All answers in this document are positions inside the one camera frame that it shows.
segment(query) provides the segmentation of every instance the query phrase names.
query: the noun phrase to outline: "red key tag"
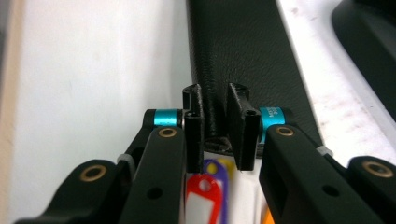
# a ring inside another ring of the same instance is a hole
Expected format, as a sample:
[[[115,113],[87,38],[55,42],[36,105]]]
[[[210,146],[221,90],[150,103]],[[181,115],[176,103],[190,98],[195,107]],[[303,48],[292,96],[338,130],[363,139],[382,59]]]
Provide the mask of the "red key tag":
[[[187,200],[191,193],[196,194],[213,203],[209,224],[216,224],[221,209],[222,192],[218,182],[210,175],[193,175],[187,181]]]

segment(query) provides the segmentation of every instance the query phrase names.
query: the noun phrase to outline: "black fabric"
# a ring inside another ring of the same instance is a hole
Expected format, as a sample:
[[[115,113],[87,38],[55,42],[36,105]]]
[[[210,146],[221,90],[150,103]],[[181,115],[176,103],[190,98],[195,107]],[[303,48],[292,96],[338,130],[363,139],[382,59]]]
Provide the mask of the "black fabric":
[[[203,89],[205,138],[227,135],[227,83],[250,102],[292,111],[318,145],[320,135],[275,0],[188,0],[191,70]]]

